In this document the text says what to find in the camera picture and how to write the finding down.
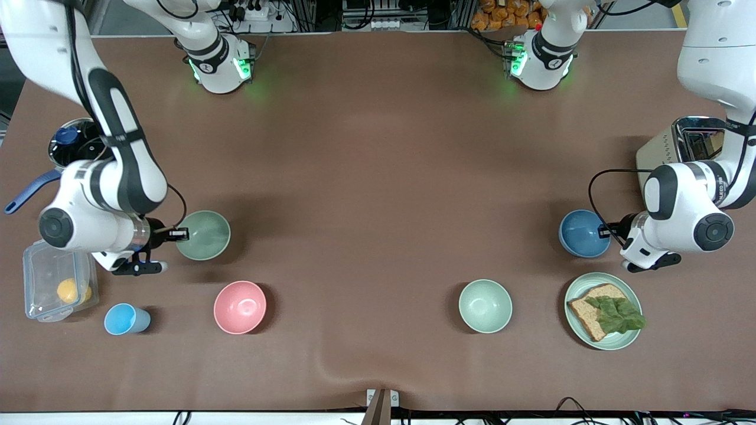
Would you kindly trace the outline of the pale green plate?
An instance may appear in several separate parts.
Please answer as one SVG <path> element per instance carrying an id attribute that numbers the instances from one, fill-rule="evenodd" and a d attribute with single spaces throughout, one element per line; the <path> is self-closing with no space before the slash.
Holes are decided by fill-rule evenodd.
<path id="1" fill-rule="evenodd" d="M 589 331 L 583 326 L 578 314 L 571 307 L 572 301 L 584 297 L 590 290 L 600 287 L 605 283 L 610 283 L 618 288 L 618 291 L 620 291 L 623 296 L 627 297 L 632 306 L 637 308 L 640 313 L 643 311 L 637 295 L 626 282 L 611 274 L 603 272 L 589 272 L 576 277 L 565 291 L 563 306 L 567 323 L 569 324 L 572 333 L 575 334 L 581 342 L 588 344 L 594 349 L 615 351 L 624 349 L 627 345 L 631 345 L 639 336 L 640 331 L 631 330 L 623 334 L 613 332 L 607 334 L 607 336 L 601 339 L 601 341 L 594 341 Z"/>

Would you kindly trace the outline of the beige chrome toaster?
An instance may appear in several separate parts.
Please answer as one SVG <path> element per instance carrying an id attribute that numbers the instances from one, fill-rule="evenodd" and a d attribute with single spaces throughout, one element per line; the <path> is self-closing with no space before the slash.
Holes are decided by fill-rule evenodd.
<path id="1" fill-rule="evenodd" d="M 645 191 L 650 172 L 659 166 L 693 162 L 696 179 L 707 183 L 702 167 L 715 170 L 728 129 L 723 119 L 707 116 L 687 116 L 675 120 L 636 153 L 639 184 Z"/>

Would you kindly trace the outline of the white power strip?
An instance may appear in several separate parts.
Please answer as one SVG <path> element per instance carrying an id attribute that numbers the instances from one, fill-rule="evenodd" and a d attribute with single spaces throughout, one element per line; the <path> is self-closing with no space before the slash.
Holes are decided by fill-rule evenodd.
<path id="1" fill-rule="evenodd" d="M 284 0 L 236 0 L 229 17 L 237 33 L 291 33 L 299 29 Z"/>

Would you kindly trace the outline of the pink bowl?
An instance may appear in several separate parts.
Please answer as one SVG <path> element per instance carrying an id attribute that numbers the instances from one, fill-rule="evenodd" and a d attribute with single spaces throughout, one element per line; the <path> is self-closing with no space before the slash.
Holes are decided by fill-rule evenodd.
<path id="1" fill-rule="evenodd" d="M 263 321 L 267 298 L 253 282 L 233 282 L 216 296 L 213 315 L 216 325 L 227 334 L 241 335 L 253 331 Z"/>

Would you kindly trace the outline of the blue bowl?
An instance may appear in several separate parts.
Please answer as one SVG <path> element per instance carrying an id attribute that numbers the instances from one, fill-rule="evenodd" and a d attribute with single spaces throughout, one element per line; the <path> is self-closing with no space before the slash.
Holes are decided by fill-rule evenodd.
<path id="1" fill-rule="evenodd" d="M 580 258 L 596 258 L 607 252 L 610 236 L 602 237 L 602 221 L 591 210 L 573 210 L 562 218 L 558 228 L 559 242 L 570 254 Z"/>

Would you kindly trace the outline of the green lettuce leaf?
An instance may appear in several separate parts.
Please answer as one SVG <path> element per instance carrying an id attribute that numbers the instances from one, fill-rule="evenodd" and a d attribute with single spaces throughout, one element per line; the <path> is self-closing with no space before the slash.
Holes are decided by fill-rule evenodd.
<path id="1" fill-rule="evenodd" d="M 625 334 L 646 326 L 646 318 L 627 298 L 597 296 L 586 297 L 585 301 L 597 309 L 597 322 L 606 334 Z"/>

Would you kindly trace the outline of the clear plastic container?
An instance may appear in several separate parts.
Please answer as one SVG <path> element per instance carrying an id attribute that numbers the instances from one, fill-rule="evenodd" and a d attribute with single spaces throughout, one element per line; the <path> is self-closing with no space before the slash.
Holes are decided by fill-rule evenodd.
<path id="1" fill-rule="evenodd" d="M 96 261 L 89 253 L 67 252 L 38 240 L 24 251 L 22 272 L 24 307 L 29 319 L 42 323 L 62 321 L 99 302 Z M 92 298 L 78 306 L 62 302 L 57 296 L 57 287 L 67 278 L 89 285 Z"/>

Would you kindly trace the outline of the blue cup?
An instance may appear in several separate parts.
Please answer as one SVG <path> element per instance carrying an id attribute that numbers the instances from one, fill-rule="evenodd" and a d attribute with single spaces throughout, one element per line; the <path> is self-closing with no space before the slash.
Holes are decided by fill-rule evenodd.
<path id="1" fill-rule="evenodd" d="M 127 303 L 110 308 L 103 318 L 103 327 L 113 336 L 141 333 L 151 324 L 151 315 L 144 309 Z"/>

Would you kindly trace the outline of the bag of orange buns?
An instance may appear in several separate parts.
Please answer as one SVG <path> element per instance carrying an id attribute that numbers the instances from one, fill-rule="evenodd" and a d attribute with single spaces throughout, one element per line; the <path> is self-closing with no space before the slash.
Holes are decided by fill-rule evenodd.
<path id="1" fill-rule="evenodd" d="M 477 0 L 470 27 L 478 31 L 512 26 L 539 30 L 547 16 L 548 9 L 538 0 Z"/>

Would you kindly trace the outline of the pale green bowl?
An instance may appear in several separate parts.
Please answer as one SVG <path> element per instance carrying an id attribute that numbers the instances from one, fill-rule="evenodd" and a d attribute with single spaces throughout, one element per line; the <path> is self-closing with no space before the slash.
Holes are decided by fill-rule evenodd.
<path id="1" fill-rule="evenodd" d="M 473 280 L 462 288 L 458 311 L 465 325 L 479 334 L 502 331 L 513 317 L 513 302 L 508 291 L 494 280 Z"/>

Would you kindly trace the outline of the metal table edge bracket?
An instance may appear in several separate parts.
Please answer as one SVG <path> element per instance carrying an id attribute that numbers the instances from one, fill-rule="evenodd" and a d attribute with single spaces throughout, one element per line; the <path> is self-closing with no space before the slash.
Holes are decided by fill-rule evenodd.
<path id="1" fill-rule="evenodd" d="M 399 408 L 399 393 L 390 389 L 371 389 L 367 398 L 367 411 L 361 425 L 392 425 L 392 409 Z"/>

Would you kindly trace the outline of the glass lid blue knob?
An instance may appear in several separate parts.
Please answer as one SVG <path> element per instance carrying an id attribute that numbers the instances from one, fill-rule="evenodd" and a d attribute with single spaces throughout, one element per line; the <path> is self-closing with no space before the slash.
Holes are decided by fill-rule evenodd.
<path id="1" fill-rule="evenodd" d="M 48 145 L 48 156 L 59 168 L 75 161 L 108 161 L 113 155 L 100 136 L 99 127 L 92 119 L 73 119 L 54 133 Z"/>

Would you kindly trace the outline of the yellow fruit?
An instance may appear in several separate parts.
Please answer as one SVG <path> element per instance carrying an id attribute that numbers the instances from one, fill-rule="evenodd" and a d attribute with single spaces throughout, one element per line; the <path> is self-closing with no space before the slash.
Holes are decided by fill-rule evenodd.
<path id="1" fill-rule="evenodd" d="M 78 306 L 92 298 L 93 291 L 89 285 L 84 285 L 74 278 L 62 280 L 57 287 L 57 296 L 65 304 Z"/>

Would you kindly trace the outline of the dark green bowl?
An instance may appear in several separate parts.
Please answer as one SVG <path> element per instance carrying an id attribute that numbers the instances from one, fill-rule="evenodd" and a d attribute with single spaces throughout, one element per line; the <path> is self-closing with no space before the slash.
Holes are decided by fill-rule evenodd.
<path id="1" fill-rule="evenodd" d="M 230 244 L 230 225 L 216 211 L 202 210 L 187 215 L 181 222 L 187 228 L 188 239 L 176 242 L 176 247 L 188 259 L 206 261 L 221 255 Z"/>

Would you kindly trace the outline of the brown bread slice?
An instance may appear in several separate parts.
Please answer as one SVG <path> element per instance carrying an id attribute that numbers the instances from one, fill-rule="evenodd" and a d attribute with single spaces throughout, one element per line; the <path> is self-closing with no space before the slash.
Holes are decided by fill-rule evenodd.
<path id="1" fill-rule="evenodd" d="M 598 311 L 593 306 L 589 306 L 585 301 L 586 297 L 597 296 L 627 297 L 623 296 L 615 286 L 610 283 L 605 283 L 600 287 L 590 290 L 584 297 L 571 302 L 572 309 L 578 314 L 583 326 L 589 331 L 594 341 L 601 341 L 601 339 L 607 336 L 607 334 L 600 328 L 600 325 L 597 322 Z"/>

